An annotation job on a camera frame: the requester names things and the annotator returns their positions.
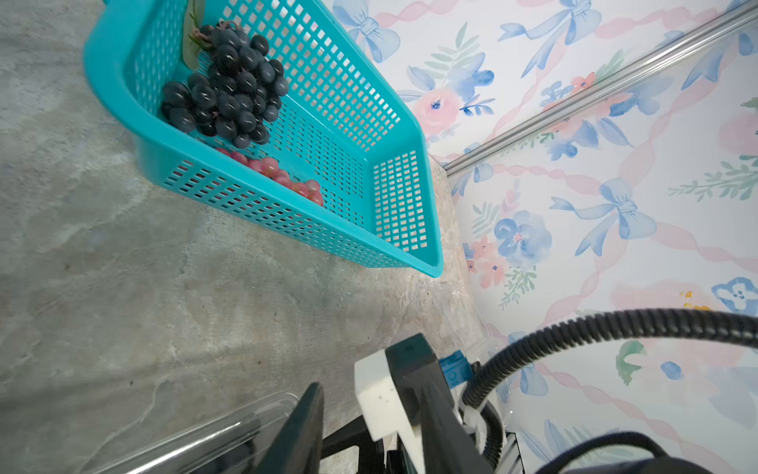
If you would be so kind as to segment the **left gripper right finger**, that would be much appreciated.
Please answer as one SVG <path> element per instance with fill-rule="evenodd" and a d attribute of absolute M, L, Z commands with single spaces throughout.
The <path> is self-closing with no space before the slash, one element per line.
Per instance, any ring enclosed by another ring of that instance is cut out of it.
<path fill-rule="evenodd" d="M 416 334 L 385 351 L 411 433 L 400 436 L 393 461 L 406 473 L 492 473 L 454 413 L 454 401 L 432 346 Z"/>

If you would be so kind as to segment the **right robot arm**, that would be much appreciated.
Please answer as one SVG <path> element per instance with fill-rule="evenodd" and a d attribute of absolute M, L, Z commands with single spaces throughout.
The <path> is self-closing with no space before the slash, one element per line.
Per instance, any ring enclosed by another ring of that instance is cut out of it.
<path fill-rule="evenodd" d="M 384 440 L 373 440 L 365 420 L 358 417 L 327 436 L 321 458 L 344 451 L 357 456 L 359 473 L 523 473 L 518 438 L 506 432 L 489 414 L 486 441 L 480 450 L 472 430 L 444 429 L 440 424 L 425 425 L 422 460 L 415 462 L 411 445 L 399 436 L 387 448 Z M 584 440 L 548 460 L 540 473 L 706 473 L 691 461 L 674 457 L 648 436 L 613 432 Z"/>

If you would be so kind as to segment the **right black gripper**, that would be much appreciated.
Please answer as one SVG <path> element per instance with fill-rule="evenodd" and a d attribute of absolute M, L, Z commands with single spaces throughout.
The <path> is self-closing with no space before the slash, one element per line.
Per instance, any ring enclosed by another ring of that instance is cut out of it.
<path fill-rule="evenodd" d="M 349 448 L 358 449 L 358 474 L 387 472 L 384 440 L 373 440 L 363 416 L 357 417 L 323 440 L 321 459 Z"/>

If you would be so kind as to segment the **red grape bunch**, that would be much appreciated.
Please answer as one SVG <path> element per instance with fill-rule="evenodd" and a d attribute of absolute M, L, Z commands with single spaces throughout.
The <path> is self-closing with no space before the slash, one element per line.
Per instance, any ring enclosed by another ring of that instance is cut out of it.
<path fill-rule="evenodd" d="M 280 164 L 272 157 L 263 159 L 249 158 L 237 151 L 229 151 L 223 148 L 216 148 L 216 151 L 230 157 L 242 165 L 262 174 L 268 179 L 275 181 L 286 189 L 313 201 L 316 205 L 323 207 L 325 200 L 322 194 L 321 185 L 315 180 L 297 181 L 290 173 L 280 167 Z"/>

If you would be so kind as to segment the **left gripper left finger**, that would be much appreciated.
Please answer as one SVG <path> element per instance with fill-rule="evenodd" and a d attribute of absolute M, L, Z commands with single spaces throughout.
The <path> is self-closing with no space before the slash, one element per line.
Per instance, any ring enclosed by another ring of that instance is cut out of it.
<path fill-rule="evenodd" d="M 257 473 L 318 473 L 323 444 L 325 396 L 314 382 L 266 451 Z"/>

